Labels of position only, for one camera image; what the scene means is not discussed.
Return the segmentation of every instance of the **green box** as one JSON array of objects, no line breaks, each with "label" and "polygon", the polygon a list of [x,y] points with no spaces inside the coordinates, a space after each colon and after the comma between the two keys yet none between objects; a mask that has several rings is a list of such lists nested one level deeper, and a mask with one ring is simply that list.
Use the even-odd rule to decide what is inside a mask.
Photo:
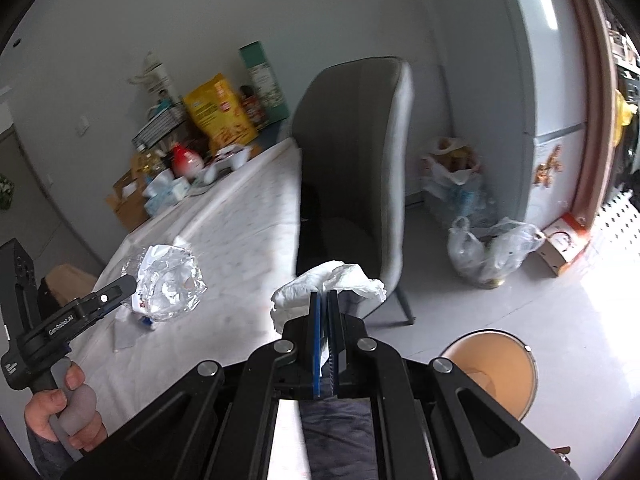
[{"label": "green box", "polygon": [[242,47],[240,56],[267,113],[268,124],[288,118],[289,108],[260,41]]}]

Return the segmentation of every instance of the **yellow bag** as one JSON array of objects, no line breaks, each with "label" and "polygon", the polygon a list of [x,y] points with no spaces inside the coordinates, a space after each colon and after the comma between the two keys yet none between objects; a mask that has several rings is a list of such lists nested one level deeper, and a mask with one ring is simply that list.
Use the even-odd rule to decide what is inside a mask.
[{"label": "yellow bag", "polygon": [[627,103],[620,93],[620,90],[616,90],[616,129],[613,135],[614,148],[619,145],[620,140],[622,140],[622,128],[631,124],[631,119],[634,118],[634,114],[637,111],[638,107]]},{"label": "yellow bag", "polygon": [[222,74],[189,92],[184,103],[193,121],[210,137],[213,154],[230,144],[248,144],[258,136]]}]

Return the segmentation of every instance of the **finger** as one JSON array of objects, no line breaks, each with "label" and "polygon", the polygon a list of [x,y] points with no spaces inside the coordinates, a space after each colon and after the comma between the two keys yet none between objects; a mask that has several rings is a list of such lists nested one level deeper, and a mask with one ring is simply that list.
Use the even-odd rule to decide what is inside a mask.
[{"label": "finger", "polygon": [[66,371],[65,383],[70,390],[75,390],[80,384],[84,383],[84,372],[76,363],[71,363],[69,370]]},{"label": "finger", "polygon": [[102,417],[100,413],[95,412],[94,418],[91,419],[82,430],[78,431],[74,436],[69,438],[69,444],[76,449],[87,446],[98,435],[100,427],[102,426]]},{"label": "finger", "polygon": [[38,392],[24,407],[24,421],[33,433],[52,442],[58,438],[49,425],[49,417],[64,410],[66,397],[62,390]]},{"label": "finger", "polygon": [[100,431],[98,431],[98,434],[95,436],[95,438],[91,441],[91,444],[89,444],[88,446],[84,446],[84,450],[85,451],[93,451],[97,446],[99,446],[101,443],[103,443],[105,440],[107,440],[107,428],[104,427],[104,425],[100,428]]}]

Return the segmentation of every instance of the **wire basket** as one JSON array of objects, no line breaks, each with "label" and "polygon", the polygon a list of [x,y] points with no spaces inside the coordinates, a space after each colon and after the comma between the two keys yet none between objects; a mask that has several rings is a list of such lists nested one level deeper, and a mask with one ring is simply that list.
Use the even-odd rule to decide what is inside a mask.
[{"label": "wire basket", "polygon": [[147,150],[152,148],[184,122],[185,113],[182,105],[163,110],[145,124],[131,142],[136,149],[139,146]]}]

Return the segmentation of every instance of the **packaged food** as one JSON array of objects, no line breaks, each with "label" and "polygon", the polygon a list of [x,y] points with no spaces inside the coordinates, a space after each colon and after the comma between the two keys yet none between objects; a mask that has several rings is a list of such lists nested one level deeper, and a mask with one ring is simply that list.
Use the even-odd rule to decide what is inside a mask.
[{"label": "packaged food", "polygon": [[260,41],[242,47],[240,56],[267,113],[268,123],[288,118],[289,107]]},{"label": "packaged food", "polygon": [[249,85],[242,85],[240,91],[242,92],[242,108],[244,108],[252,124],[260,129],[267,122],[267,114],[264,113],[260,99],[258,99],[254,89]]},{"label": "packaged food", "polygon": [[193,121],[209,136],[212,153],[230,144],[248,144],[258,136],[222,74],[189,92],[184,103]]}]

